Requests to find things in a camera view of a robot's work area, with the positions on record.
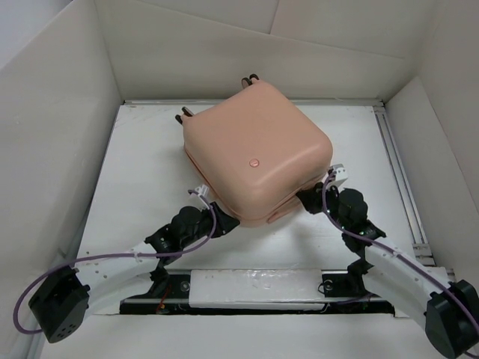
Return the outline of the pink hard-shell suitcase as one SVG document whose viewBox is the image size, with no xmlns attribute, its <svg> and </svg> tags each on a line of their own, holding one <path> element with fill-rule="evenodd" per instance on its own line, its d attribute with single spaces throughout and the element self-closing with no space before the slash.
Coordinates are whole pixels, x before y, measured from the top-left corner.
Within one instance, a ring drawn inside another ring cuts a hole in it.
<svg viewBox="0 0 479 359">
<path fill-rule="evenodd" d="M 332 162 L 327 134 L 270 83 L 251 74 L 211 108 L 176 115 L 184 151 L 229 215 L 244 227 L 296 210 Z"/>
</svg>

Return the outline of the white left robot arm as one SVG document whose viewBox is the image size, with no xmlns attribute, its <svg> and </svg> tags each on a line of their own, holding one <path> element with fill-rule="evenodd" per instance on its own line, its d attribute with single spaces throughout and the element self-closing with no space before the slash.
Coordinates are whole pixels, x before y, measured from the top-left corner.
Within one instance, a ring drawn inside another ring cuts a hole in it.
<svg viewBox="0 0 479 359">
<path fill-rule="evenodd" d="M 161 295 L 167 286 L 166 266 L 239 225 L 215 202 L 206 209 L 185 206 L 126 252 L 85 257 L 45 274 L 28 306 L 46 340 L 58 343 L 101 305 L 112 302 L 120 286 L 134 277 L 143 275 L 141 288 L 148 295 Z"/>
</svg>

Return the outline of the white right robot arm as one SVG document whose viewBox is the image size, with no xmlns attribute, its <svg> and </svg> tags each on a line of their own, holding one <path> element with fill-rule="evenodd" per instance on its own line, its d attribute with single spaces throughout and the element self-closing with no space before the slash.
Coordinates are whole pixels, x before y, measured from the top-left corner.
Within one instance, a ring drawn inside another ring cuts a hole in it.
<svg viewBox="0 0 479 359">
<path fill-rule="evenodd" d="M 369 220 L 361 192 L 319 182 L 296 196 L 311 214 L 324 213 L 358 255 L 346 276 L 350 292 L 378 295 L 404 312 L 443 357 L 472 356 L 478 344 L 478 292 L 472 284 L 441 277 L 397 248 Z"/>
</svg>

